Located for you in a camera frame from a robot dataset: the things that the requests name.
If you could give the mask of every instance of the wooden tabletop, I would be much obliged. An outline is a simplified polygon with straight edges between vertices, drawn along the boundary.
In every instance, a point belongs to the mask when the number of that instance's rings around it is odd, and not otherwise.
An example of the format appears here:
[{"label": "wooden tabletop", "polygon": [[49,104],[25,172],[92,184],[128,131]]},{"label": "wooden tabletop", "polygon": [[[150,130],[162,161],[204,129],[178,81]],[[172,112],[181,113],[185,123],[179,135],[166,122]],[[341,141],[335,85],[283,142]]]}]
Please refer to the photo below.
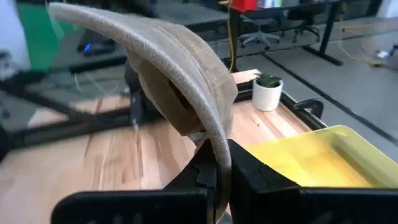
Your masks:
[{"label": "wooden tabletop", "polygon": [[[257,70],[233,74],[237,83]],[[92,113],[128,105],[114,97],[79,103]],[[66,117],[38,110],[30,126]],[[250,101],[234,105],[231,138],[242,146],[293,136],[310,129],[284,105],[272,112],[255,110]],[[161,189],[193,157],[194,144],[166,121],[12,151],[0,164],[2,224],[49,223],[54,205],[82,190]]]}]

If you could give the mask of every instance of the black desk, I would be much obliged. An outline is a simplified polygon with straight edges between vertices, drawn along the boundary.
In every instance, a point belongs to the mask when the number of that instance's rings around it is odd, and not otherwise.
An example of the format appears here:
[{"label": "black desk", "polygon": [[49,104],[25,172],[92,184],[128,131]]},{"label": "black desk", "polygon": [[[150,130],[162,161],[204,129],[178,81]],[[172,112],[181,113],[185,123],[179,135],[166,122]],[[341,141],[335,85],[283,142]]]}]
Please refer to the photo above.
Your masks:
[{"label": "black desk", "polygon": [[[333,58],[332,56],[329,56],[325,53],[326,47],[329,42],[330,38],[330,33],[333,28],[333,23],[336,18],[336,14],[338,13],[339,5],[340,3],[343,2],[343,0],[317,0],[314,1],[313,3],[307,3],[307,4],[300,4],[299,0],[285,0],[282,1],[282,5],[280,7],[270,7],[267,9],[264,8],[257,8],[256,11],[273,11],[273,10],[288,10],[288,9],[295,9],[295,8],[300,8],[300,7],[307,7],[311,5],[316,5],[316,4],[331,4],[331,9],[329,11],[329,16],[328,20],[326,22],[326,29],[323,34],[321,46],[319,50],[316,50],[310,46],[304,46],[303,49],[317,55],[331,63],[334,63],[335,65],[343,65],[343,62]],[[231,39],[232,39],[232,45],[233,45],[233,55],[231,56],[231,62],[233,63],[232,67],[232,72],[237,72],[238,70],[236,69],[236,49],[237,49],[237,39],[241,34],[241,14],[244,14],[244,12],[235,10],[233,8],[230,9],[230,23],[231,23]]]}]

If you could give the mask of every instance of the beige cloth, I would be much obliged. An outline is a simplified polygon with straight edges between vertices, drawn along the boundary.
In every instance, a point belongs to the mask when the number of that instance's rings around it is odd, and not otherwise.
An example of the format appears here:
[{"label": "beige cloth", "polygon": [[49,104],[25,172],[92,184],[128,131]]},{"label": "beige cloth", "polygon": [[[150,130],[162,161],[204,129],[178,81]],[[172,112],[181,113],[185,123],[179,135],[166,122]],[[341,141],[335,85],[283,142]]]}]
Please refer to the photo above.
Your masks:
[{"label": "beige cloth", "polygon": [[51,3],[50,12],[125,46],[145,94],[182,135],[205,129],[221,177],[221,203],[216,209],[219,220],[230,193],[231,156],[226,136],[231,132],[232,104],[238,91],[210,46],[186,27],[159,19],[63,3]]}]

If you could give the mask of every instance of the yellow plastic bin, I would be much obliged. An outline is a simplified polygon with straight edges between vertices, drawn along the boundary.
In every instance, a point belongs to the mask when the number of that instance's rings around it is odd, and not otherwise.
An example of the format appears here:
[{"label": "yellow plastic bin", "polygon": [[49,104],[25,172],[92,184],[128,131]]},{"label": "yellow plastic bin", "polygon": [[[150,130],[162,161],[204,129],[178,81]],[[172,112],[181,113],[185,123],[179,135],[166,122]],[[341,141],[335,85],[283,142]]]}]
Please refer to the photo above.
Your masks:
[{"label": "yellow plastic bin", "polygon": [[346,126],[245,148],[301,186],[398,188],[398,165]]}]

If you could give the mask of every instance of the white wall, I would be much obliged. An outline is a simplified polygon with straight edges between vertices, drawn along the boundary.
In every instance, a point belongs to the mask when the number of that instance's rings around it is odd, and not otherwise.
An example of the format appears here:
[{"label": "white wall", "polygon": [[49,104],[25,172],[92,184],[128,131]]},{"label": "white wall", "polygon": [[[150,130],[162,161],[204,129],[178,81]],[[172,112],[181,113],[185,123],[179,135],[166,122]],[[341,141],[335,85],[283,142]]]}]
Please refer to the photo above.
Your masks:
[{"label": "white wall", "polygon": [[0,33],[0,50],[8,50],[20,69],[30,69],[24,28],[14,0],[0,0]]},{"label": "white wall", "polygon": [[398,17],[398,0],[383,0],[377,16],[383,18]]}]

